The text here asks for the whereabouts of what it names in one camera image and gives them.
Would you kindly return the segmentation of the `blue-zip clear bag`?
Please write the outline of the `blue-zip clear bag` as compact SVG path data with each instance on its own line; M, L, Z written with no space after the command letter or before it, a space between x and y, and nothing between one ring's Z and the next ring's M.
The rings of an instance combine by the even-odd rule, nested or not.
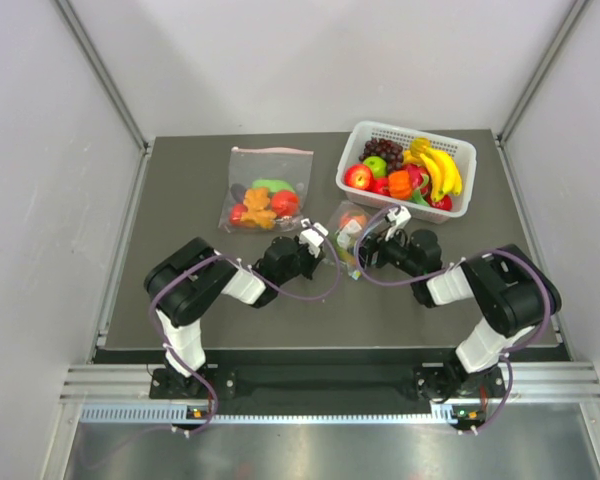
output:
M354 235L349 235L340 230L339 220L340 220L341 216L348 211L362 211L363 213L365 213L367 215L368 221L371 218L371 216L359 205L356 205L350 201L342 201L339 204L339 206L336 208L334 213L332 214L332 216L328 222L328 225L327 225L327 230L329 232L328 239L331 242L332 246L334 247L335 251L336 251L335 245L336 245L337 241L347 240L347 239L351 238L357 242L357 240L360 238L361 234L363 233L363 231L362 231L359 236L354 236ZM352 266L345 264L338 258L337 253L336 253L335 258L330 258L327 260L327 262L333 266L339 266L343 271L345 271L347 273L347 275L349 277L351 277L354 280L358 280L361 276L357 266L355 268L353 268Z

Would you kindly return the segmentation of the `fake peach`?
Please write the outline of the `fake peach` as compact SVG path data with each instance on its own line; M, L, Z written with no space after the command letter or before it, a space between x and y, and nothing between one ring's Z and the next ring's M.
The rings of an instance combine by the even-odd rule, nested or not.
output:
M362 211L348 211L339 220L341 231L354 236L359 236L367 225L368 217Z

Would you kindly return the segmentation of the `orange green fake mango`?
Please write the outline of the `orange green fake mango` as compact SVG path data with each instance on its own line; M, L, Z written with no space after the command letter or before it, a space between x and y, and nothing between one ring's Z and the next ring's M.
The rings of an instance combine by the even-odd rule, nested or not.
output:
M353 268L357 266L355 243L356 241L354 239L349 238L347 240L337 241L335 245L338 258Z

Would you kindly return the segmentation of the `orange fake pumpkin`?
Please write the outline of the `orange fake pumpkin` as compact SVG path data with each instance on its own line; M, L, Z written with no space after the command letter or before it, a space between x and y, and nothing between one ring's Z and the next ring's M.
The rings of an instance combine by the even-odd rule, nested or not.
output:
M411 178L406 170L397 170L390 173L388 179L389 196L393 199L407 201L412 197L413 188Z

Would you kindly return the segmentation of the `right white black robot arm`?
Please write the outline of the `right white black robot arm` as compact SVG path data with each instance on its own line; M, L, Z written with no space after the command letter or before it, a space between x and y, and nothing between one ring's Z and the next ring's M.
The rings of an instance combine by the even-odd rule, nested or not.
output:
M409 275L414 297L427 308L476 301L481 319L443 362L449 388L461 396L478 389L502 353L562 307L558 289L515 244L445 268L433 231L384 230L362 234L354 258L362 269L389 264Z

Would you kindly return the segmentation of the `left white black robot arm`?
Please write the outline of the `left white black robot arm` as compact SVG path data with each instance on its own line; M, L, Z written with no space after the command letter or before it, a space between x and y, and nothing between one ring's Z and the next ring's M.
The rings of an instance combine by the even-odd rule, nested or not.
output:
M183 395L196 396L206 387L201 323L220 296L262 308L287 282L313 277L325 256L328 230L308 219L301 226L295 237L274 238L253 265L244 266L196 237L146 275L143 286L151 301L150 314L159 321L165 339L166 366Z

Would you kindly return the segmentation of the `pink-zip clear bag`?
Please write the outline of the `pink-zip clear bag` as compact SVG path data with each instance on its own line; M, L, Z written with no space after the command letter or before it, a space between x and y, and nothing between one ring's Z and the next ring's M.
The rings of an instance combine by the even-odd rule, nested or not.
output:
M310 150L233 147L218 228L229 233L297 229L303 219L313 158Z

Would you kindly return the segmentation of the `orange fake ginger in bag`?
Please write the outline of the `orange fake ginger in bag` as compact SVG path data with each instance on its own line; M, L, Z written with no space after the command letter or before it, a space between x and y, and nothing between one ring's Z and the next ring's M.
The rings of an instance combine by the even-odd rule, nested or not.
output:
M248 211L243 215L243 226L272 230L277 215L269 208L269 191L266 188L248 189L243 204Z

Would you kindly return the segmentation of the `red fake strawberry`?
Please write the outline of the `red fake strawberry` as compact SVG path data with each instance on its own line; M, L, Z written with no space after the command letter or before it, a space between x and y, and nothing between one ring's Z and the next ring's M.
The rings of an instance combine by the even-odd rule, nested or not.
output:
M431 196L427 196L426 201L432 208L438 210L451 211L453 208L453 203L449 195L445 195L438 200L434 200Z

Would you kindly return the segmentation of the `small red fake chili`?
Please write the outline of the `small red fake chili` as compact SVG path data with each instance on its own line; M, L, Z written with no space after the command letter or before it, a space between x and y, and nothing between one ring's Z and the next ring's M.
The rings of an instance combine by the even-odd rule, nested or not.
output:
M242 217L247 211L248 209L244 204L235 204L229 213L229 224L232 226L242 226Z

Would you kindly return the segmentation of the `red fake apple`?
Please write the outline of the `red fake apple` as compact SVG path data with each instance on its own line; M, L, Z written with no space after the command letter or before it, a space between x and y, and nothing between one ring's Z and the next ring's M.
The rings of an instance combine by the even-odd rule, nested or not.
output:
M357 190L368 190L373 180L372 170L364 164L353 165L344 174L345 185Z

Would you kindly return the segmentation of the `yellow fake banana bunch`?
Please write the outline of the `yellow fake banana bunch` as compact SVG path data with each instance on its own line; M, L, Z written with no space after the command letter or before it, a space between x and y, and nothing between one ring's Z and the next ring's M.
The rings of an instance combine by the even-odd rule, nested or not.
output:
M463 180L455 161L447 152L434 148L427 138L414 139L403 158L406 164L414 164L427 171L431 204L441 203L448 195L459 196L463 192Z

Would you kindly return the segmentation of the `green fake apple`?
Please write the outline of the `green fake apple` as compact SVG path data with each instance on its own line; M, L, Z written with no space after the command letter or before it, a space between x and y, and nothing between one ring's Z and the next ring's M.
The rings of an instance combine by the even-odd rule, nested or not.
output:
M380 156L369 156L363 161L363 164L372 172L375 179L387 176L387 162Z

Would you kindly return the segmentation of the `white plastic basket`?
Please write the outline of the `white plastic basket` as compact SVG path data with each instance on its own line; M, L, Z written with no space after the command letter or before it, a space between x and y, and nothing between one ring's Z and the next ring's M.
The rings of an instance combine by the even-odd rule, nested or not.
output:
M355 203L406 206L441 224L469 206L477 151L466 141L373 121L358 123L337 167L336 184Z

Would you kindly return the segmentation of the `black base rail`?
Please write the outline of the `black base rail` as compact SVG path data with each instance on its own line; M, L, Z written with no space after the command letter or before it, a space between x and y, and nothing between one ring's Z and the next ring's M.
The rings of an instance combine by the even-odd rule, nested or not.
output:
M164 365L151 374L149 397L160 400L218 398L231 401L264 392L376 393L400 399L449 399L477 395L489 371L466 373L450 348L212 349L198 370L184 377Z

